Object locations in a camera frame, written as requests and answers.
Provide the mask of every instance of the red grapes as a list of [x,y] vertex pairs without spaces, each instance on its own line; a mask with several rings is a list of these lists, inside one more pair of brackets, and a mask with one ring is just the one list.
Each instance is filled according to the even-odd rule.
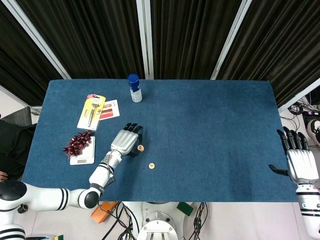
[[68,146],[64,147],[62,150],[67,154],[68,158],[71,156],[79,156],[82,153],[82,149],[87,147],[91,141],[92,131],[79,132],[78,135],[72,137],[69,141]]

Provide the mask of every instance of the blue table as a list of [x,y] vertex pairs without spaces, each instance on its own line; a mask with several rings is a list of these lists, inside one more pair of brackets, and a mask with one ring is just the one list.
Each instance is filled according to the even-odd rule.
[[[126,156],[103,201],[294,202],[277,129],[272,86],[247,80],[141,80],[143,99],[131,100],[125,79],[51,81],[23,181],[38,187],[88,188],[89,177],[126,123],[144,127],[144,152]],[[95,163],[69,165],[62,148],[78,132],[87,94],[117,99],[120,116],[95,133]],[[149,163],[155,169],[149,169]]]

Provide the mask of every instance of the black curtain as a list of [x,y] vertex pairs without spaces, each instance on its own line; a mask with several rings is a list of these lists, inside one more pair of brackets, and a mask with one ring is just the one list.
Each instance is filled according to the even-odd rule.
[[145,77],[135,0],[18,0],[72,78]]
[[41,105],[49,81],[61,76],[2,2],[0,32],[0,85],[29,105]]
[[241,0],[151,0],[155,79],[209,79]]
[[218,79],[271,81],[281,106],[320,77],[320,2],[253,0]]

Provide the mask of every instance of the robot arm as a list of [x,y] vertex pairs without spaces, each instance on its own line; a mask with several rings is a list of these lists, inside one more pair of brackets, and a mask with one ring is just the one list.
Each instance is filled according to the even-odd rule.
[[40,188],[16,180],[0,182],[0,239],[25,239],[25,232],[14,224],[14,215],[20,205],[35,211],[62,211],[68,206],[92,209],[104,193],[108,181],[114,177],[115,168],[122,156],[131,152],[135,142],[142,139],[142,129],[136,123],[128,123],[111,144],[109,151],[89,178],[89,189],[70,191],[66,188]]
[[269,167],[277,174],[289,176],[298,185],[295,192],[306,231],[312,238],[320,240],[320,190],[314,186],[319,180],[315,157],[301,132],[297,134],[286,127],[283,129],[286,135],[280,130],[277,132],[287,155],[288,170],[273,165]]

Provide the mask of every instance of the blue cap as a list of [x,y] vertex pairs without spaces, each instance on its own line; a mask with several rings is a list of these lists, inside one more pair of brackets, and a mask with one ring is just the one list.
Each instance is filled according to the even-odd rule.
[[136,83],[137,81],[139,81],[139,76],[135,73],[132,73],[128,76],[128,82],[131,84]]

